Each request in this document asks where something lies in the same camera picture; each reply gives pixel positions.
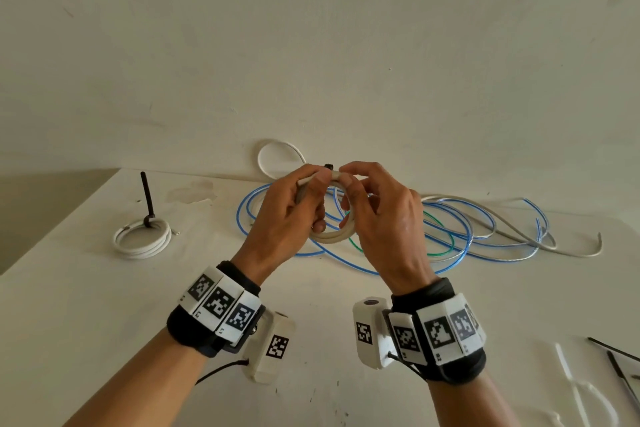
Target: white wall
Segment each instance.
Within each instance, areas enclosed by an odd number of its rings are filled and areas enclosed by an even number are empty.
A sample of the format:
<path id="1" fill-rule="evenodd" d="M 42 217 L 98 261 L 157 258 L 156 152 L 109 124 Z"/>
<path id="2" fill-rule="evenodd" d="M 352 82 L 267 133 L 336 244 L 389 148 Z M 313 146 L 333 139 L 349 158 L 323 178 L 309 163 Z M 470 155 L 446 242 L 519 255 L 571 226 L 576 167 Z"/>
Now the white wall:
<path id="1" fill-rule="evenodd" d="M 640 0 L 0 0 L 0 151 L 259 178 L 276 137 L 615 214 L 640 209 L 638 54 Z"/>

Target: fingernail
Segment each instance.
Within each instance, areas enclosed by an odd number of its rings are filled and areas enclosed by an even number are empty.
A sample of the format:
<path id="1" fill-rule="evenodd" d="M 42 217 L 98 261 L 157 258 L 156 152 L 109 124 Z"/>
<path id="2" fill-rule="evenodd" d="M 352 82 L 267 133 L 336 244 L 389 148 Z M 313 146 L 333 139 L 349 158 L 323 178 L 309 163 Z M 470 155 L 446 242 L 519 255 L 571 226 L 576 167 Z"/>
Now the fingernail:
<path id="1" fill-rule="evenodd" d="M 333 173 L 329 169 L 324 167 L 323 169 L 320 169 L 316 173 L 316 179 L 319 180 L 320 182 L 329 184 L 331 182 L 332 175 Z"/>

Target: white table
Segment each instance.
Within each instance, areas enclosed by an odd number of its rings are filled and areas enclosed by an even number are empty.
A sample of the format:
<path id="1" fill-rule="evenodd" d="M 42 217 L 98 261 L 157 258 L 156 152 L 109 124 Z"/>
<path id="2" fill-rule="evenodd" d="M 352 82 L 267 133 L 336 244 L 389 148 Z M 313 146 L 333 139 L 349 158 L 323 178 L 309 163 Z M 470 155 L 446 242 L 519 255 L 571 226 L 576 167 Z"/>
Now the white table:
<path id="1" fill-rule="evenodd" d="M 256 183 L 160 172 L 148 179 L 156 214 L 180 231 L 164 252 L 128 261 L 111 249 L 113 232 L 146 214 L 139 172 L 123 169 L 0 277 L 0 425 L 62 424 L 163 326 L 189 282 L 243 242 L 236 207 Z M 176 201 L 211 184 L 213 201 Z M 525 210 L 506 213 L 532 221 Z M 584 340 L 640 353 L 638 237 L 617 220 L 549 216 L 562 246 L 590 250 L 601 231 L 604 253 L 540 252 L 515 265 L 465 259 L 448 274 L 487 331 L 489 371 L 524 424 L 548 424 L 542 408 L 580 425 L 552 347 L 560 342 L 574 375 L 609 397 L 621 424 L 640 424 L 603 352 Z M 366 263 L 348 245 L 334 248 Z M 358 361 L 351 307 L 370 295 L 388 296 L 380 279 L 329 257 L 284 264 L 260 294 L 298 325 L 276 383 L 220 372 L 194 389 L 176 425 L 437 425 L 427 387 L 404 366 L 373 371 Z M 232 359 L 220 354 L 207 371 Z M 585 402 L 602 425 L 598 404 Z"/>

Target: forearm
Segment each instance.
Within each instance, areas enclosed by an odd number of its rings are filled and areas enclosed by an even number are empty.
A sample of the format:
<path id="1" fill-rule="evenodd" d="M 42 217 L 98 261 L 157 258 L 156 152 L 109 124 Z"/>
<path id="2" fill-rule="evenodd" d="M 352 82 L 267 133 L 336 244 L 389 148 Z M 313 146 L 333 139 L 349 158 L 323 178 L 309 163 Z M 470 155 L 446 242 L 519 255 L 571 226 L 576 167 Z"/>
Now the forearm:
<path id="1" fill-rule="evenodd" d="M 489 375 L 466 385 L 429 382 L 440 427 L 518 427 L 520 423 Z"/>
<path id="2" fill-rule="evenodd" d="M 170 426 L 206 360 L 163 328 L 65 427 Z"/>

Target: black cable tie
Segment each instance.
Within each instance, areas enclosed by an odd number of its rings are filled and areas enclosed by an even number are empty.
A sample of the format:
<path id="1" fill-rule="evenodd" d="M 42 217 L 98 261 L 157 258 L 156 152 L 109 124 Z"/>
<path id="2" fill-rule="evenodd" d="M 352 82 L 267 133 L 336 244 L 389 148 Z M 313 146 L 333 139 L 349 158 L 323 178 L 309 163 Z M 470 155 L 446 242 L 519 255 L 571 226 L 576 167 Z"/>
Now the black cable tie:
<path id="1" fill-rule="evenodd" d="M 151 201 L 151 192 L 149 191 L 149 183 L 147 182 L 147 174 L 144 171 L 142 171 L 142 172 L 140 172 L 140 177 L 142 178 L 142 187 L 145 189 L 145 197 L 147 198 L 147 210 L 149 212 L 149 214 L 145 216 L 145 219 L 143 220 L 143 223 L 145 224 L 145 226 L 147 228 L 153 228 L 153 226 L 151 226 L 151 223 L 149 223 L 149 219 L 150 218 L 155 218 L 156 215 L 154 214 L 154 204 Z"/>

